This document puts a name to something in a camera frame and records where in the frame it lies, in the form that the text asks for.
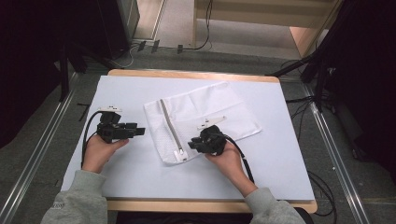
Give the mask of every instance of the power cord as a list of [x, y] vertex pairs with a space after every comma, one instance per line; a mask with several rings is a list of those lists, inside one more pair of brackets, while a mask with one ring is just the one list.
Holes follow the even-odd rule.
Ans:
[[92, 122], [93, 118], [94, 118], [97, 114], [103, 114], [103, 111], [96, 111], [95, 113], [93, 113], [92, 116], [90, 117], [90, 119], [88, 120], [87, 126], [85, 127], [84, 138], [82, 139], [81, 167], [82, 167], [82, 164], [84, 163], [85, 151], [87, 150], [87, 144], [88, 144], [88, 141], [89, 141], [89, 140], [87, 141], [88, 130], [90, 129], [91, 122]]
[[[294, 112], [294, 114], [292, 114], [290, 117], [291, 119], [294, 119], [297, 115], [302, 114], [301, 115], [301, 119], [300, 119], [300, 125], [299, 125], [299, 132], [298, 132], [298, 141], [300, 142], [300, 136], [301, 136], [301, 130], [302, 130], [302, 125], [303, 125], [303, 118], [304, 118], [304, 113], [306, 111], [306, 109], [312, 105], [316, 100], [315, 96], [307, 96], [304, 98], [299, 98], [299, 99], [293, 99], [293, 100], [287, 100], [286, 103], [287, 104], [295, 104], [295, 103], [300, 103], [303, 102]], [[322, 94], [321, 96], [321, 100], [322, 101], [330, 101], [331, 97], [327, 94]], [[334, 195], [332, 194], [332, 190], [330, 189], [329, 185], [322, 179], [320, 178], [318, 175], [314, 174], [313, 172], [307, 171], [308, 172], [308, 177], [309, 179], [314, 182], [318, 188], [320, 188], [320, 190], [324, 193], [324, 195], [326, 196], [326, 198], [329, 200], [331, 206], [332, 206], [332, 210], [326, 214], [320, 214], [318, 212], [315, 213], [315, 215], [320, 216], [320, 217], [326, 217], [329, 216], [330, 214], [334, 213], [334, 217], [333, 217], [333, 223], [335, 224], [337, 222], [337, 209], [335, 207], [335, 200], [334, 200]]]
[[[332, 213], [334, 213], [333, 223], [334, 224], [337, 223], [337, 209], [335, 207], [335, 200], [334, 200], [334, 195], [332, 194], [332, 190], [330, 189], [329, 185], [322, 178], [320, 178], [318, 175], [316, 175], [310, 171], [307, 171], [307, 172], [308, 172], [309, 179], [312, 180], [312, 182], [314, 182], [318, 186], [318, 188], [320, 188], [320, 190], [324, 193], [324, 195], [327, 197], [330, 204], [332, 205], [332, 210], [330, 212], [328, 212], [326, 214], [320, 214], [320, 213], [316, 212], [314, 214], [317, 216], [320, 216], [320, 217], [327, 217], [327, 216], [331, 215]], [[317, 179], [326, 187], [327, 190], [325, 188], [323, 188], [323, 186], [320, 185], [320, 183], [317, 181]]]
[[[207, 44], [207, 42], [209, 42], [209, 44], [210, 44], [210, 48], [209, 49], [212, 49], [212, 42], [210, 42], [210, 38], [209, 38], [210, 37], [209, 26], [210, 26], [210, 18], [212, 16], [212, 8], [213, 8], [213, 0], [209, 0], [209, 3], [208, 3], [207, 8], [206, 8], [206, 16], [205, 16], [206, 30], [207, 30], [205, 43], [202, 46], [200, 46], [198, 48], [195, 48], [195, 49], [187, 48], [187, 49], [182, 49], [182, 50], [198, 50], [198, 49], [202, 49]], [[158, 47], [158, 49], [178, 49], [178, 48]]]
[[121, 68], [127, 68], [127, 67], [131, 66], [134, 63], [134, 57], [132, 56], [132, 50], [137, 48], [137, 47], [139, 47], [139, 44], [137, 44], [137, 43], [132, 44], [132, 46], [131, 46], [131, 48], [129, 50], [129, 56], [131, 57], [131, 62], [128, 63], [127, 65], [121, 65], [119, 63], [116, 63], [114, 60], [111, 60], [111, 62], [114, 63], [115, 65], [121, 67]]
[[224, 137], [238, 149], [239, 154], [241, 154], [242, 162], [244, 163], [245, 169], [247, 170], [247, 176], [250, 179], [250, 181], [254, 183], [253, 174], [251, 173], [250, 166], [248, 165], [248, 160], [246, 159], [245, 154], [242, 152], [241, 148], [235, 143], [235, 141], [230, 136], [224, 134]]
[[[296, 63], [296, 62], [300, 62], [300, 64], [301, 65], [304, 65], [305, 63], [303, 63], [301, 60], [288, 60], [288, 61], [285, 61], [285, 62], [283, 62], [281, 65], [280, 65], [280, 69], [282, 69], [283, 68], [283, 66], [285, 66], [285, 64], [286, 63], [291, 63], [291, 62], [294, 62], [294, 63]], [[300, 73], [300, 75], [302, 75], [303, 73], [300, 71], [300, 67], [298, 67], [297, 68], [297, 71]]]

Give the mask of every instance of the black cable on floor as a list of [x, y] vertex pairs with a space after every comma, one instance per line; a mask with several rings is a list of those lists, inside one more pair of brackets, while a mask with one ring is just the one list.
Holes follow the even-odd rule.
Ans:
[[[315, 100], [316, 100], [315, 96], [306, 96], [304, 98], [286, 100], [287, 104], [295, 104], [295, 103], [304, 102], [302, 105], [300, 105], [296, 109], [294, 114], [292, 114], [290, 116], [291, 119], [294, 119], [297, 115], [302, 114], [301, 118], [300, 118], [299, 132], [298, 132], [298, 136], [297, 136], [298, 142], [300, 142], [301, 130], [302, 130], [302, 127], [303, 127], [304, 113], [305, 113], [306, 109], [315, 102]], [[330, 98], [330, 96], [328, 94], [322, 94], [321, 100], [325, 101], [325, 102], [329, 102], [331, 100], [331, 98]]]
[[[213, 8], [213, 0], [209, 0], [209, 3], [208, 3], [207, 8], [206, 8], [206, 17], [205, 17], [206, 30], [207, 30], [205, 43], [202, 46], [200, 46], [198, 48], [195, 48], [195, 49], [187, 48], [187, 49], [182, 49], [182, 50], [198, 50], [198, 49], [203, 48], [207, 44], [207, 42], [210, 43], [210, 48], [212, 48], [212, 43], [209, 40], [209, 37], [210, 37], [209, 25], [210, 25], [210, 18], [212, 16], [212, 8]], [[169, 48], [169, 47], [158, 47], [158, 48], [159, 49], [179, 49], [179, 48]]]
[[[283, 63], [280, 65], [280, 69], [282, 69], [283, 66], [285, 66], [286, 63], [291, 63], [291, 62], [294, 62], [294, 63], [300, 62], [301, 65], [304, 65], [303, 62], [301, 62], [300, 60], [297, 60], [297, 59], [295, 59], [295, 60], [288, 60], [288, 61], [283, 62]], [[303, 74], [303, 73], [300, 71], [300, 67], [297, 68], [297, 71], [300, 73], [300, 75]]]
[[[337, 223], [337, 209], [335, 207], [335, 200], [334, 200], [334, 195], [332, 194], [332, 190], [330, 189], [329, 185], [322, 179], [320, 178], [318, 175], [307, 171], [308, 172], [308, 177], [310, 180], [312, 180], [312, 182], [314, 182], [318, 188], [320, 188], [320, 190], [324, 193], [324, 195], [327, 197], [327, 199], [329, 200], [330, 204], [332, 205], [332, 210], [326, 214], [320, 214], [318, 212], [315, 213], [315, 215], [320, 216], [320, 217], [327, 217], [329, 216], [331, 213], [334, 213], [333, 216], [333, 223]], [[317, 181], [317, 179], [326, 187], [323, 188], [323, 186], [320, 185], [320, 183]]]

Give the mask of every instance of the white cloth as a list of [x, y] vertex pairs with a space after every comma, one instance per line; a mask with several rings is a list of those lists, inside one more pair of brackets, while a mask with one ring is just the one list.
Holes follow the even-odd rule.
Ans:
[[161, 101], [166, 107], [183, 152], [187, 153], [186, 161], [198, 155], [195, 149], [190, 149], [188, 142], [199, 136], [201, 130], [197, 127], [207, 119], [226, 117], [226, 120], [216, 125], [234, 141], [262, 130], [257, 119], [241, 97], [232, 90], [229, 82], [220, 82], [147, 103], [144, 107], [148, 127], [154, 145], [166, 163], [180, 163], [183, 160], [177, 158], [177, 141], [168, 125]]

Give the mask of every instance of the gray sweater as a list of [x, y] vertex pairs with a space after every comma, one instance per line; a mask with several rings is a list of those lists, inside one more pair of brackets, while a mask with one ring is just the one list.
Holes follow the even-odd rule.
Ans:
[[[41, 223], [107, 223], [107, 203], [102, 196], [105, 180], [102, 175], [76, 171], [70, 190], [55, 197]], [[277, 201], [268, 188], [256, 189], [245, 201], [253, 213], [252, 224], [304, 223], [290, 204]]]

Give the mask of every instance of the wooden frame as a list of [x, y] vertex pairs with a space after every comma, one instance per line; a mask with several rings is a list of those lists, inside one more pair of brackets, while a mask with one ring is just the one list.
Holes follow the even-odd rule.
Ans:
[[[196, 20], [205, 19], [208, 0], [194, 0], [193, 44]], [[336, 17], [341, 0], [215, 0], [212, 20], [289, 26], [302, 57]]]
[[277, 77], [222, 74], [208, 72], [180, 72], [162, 70], [123, 70], [113, 69], [108, 72], [110, 76], [117, 77], [174, 77], [174, 78], [197, 78], [197, 79], [218, 79], [229, 81], [255, 81], [255, 82], [279, 82]]

